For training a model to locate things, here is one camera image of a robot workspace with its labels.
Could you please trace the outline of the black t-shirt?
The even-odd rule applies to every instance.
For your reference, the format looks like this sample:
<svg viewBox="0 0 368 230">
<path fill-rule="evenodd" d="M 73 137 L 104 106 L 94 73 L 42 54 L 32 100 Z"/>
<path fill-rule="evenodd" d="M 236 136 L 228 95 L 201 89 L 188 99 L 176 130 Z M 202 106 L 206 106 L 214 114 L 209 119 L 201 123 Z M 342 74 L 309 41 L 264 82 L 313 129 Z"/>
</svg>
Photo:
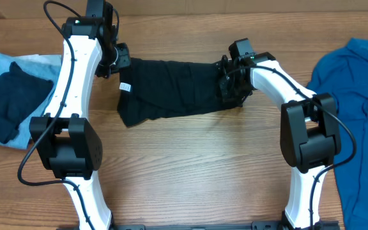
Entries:
<svg viewBox="0 0 368 230">
<path fill-rule="evenodd" d="M 219 98 L 216 63 L 153 61 L 133 58 L 121 70 L 120 83 L 132 86 L 121 91 L 117 111 L 126 127 L 147 119 L 173 118 L 232 109 Z"/>
</svg>

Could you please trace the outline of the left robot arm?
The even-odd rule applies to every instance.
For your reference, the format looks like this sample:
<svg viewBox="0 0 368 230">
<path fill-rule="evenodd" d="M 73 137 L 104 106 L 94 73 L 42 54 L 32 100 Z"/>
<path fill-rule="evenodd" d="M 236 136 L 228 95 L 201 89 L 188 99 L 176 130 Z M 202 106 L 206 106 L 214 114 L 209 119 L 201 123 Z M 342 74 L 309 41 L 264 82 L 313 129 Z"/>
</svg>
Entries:
<svg viewBox="0 0 368 230">
<path fill-rule="evenodd" d="M 59 79 L 43 116 L 31 119 L 33 149 L 53 172 L 53 182 L 67 189 L 78 229 L 114 229 L 98 179 L 102 142 L 88 109 L 93 79 L 108 78 L 130 64 L 127 46 L 116 43 L 118 26 L 111 18 L 70 17 L 60 33 L 65 40 Z"/>
</svg>

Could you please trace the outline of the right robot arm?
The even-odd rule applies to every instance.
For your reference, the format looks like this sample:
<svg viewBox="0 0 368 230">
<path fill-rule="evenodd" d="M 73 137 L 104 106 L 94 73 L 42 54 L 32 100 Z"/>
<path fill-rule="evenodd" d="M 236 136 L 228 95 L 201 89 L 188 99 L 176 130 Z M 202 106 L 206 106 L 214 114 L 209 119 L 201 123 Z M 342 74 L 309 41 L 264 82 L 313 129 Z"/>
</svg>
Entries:
<svg viewBox="0 0 368 230">
<path fill-rule="evenodd" d="M 264 93 L 280 111 L 280 150 L 291 167 L 289 199 L 282 218 L 254 221 L 252 229 L 338 229 L 321 220 L 319 200 L 326 169 L 341 151 L 339 121 L 328 93 L 309 90 L 268 52 L 235 52 L 217 63 L 224 101 L 243 102 L 254 90 Z"/>
</svg>

